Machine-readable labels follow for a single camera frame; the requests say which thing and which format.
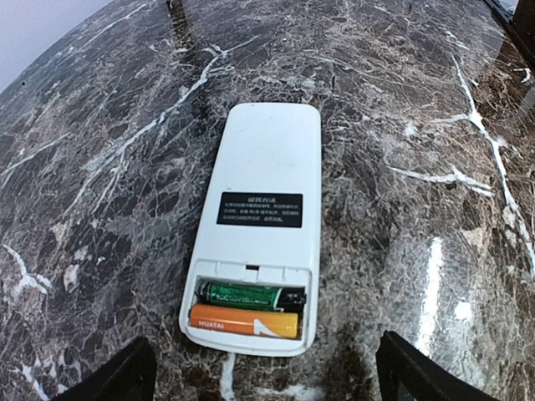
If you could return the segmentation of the white remote control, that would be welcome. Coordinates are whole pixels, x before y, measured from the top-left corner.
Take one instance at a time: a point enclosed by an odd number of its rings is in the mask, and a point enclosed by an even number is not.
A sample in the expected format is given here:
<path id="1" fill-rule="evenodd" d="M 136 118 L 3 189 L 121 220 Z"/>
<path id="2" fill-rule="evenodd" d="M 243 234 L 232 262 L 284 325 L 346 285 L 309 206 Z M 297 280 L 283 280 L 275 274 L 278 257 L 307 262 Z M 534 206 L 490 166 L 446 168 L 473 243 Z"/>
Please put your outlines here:
<path id="1" fill-rule="evenodd" d="M 294 357 L 311 347 L 318 315 L 321 117 L 307 104 L 234 106 L 206 193 L 178 323 L 194 343 L 229 353 Z M 303 287 L 298 338 L 196 328 L 202 282 Z"/>

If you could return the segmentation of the orange AA battery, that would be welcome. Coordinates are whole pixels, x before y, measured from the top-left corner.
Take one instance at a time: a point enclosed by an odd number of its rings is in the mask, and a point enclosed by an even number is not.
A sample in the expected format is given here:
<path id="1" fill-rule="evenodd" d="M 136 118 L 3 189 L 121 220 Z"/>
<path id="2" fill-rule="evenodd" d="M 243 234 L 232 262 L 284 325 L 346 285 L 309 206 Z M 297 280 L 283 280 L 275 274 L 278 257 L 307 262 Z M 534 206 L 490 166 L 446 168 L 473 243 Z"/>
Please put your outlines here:
<path id="1" fill-rule="evenodd" d="M 240 335 L 289 339 L 298 338 L 299 335 L 297 313 L 196 304 L 191 309 L 190 320 L 196 328 Z"/>

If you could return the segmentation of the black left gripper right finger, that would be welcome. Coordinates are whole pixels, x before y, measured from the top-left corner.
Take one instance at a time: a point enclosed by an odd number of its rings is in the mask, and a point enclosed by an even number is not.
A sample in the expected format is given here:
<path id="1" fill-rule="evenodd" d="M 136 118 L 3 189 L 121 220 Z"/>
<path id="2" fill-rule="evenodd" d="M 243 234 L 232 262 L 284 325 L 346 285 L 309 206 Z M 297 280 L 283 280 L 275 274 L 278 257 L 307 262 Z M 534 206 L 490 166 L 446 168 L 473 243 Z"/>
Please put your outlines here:
<path id="1" fill-rule="evenodd" d="M 401 335 L 386 331 L 376 353 L 383 400 L 492 400 L 434 363 Z"/>

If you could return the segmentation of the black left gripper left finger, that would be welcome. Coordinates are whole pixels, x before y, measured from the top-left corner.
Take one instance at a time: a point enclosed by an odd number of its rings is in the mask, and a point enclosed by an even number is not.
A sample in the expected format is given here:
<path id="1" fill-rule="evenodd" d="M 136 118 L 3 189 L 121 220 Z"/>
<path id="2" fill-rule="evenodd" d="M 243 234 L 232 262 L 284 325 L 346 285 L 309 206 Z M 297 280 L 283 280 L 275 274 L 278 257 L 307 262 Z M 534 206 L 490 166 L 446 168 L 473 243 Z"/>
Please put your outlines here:
<path id="1" fill-rule="evenodd" d="M 85 380 L 53 398 L 53 401 L 154 399 L 155 352 L 146 337 L 139 336 Z"/>

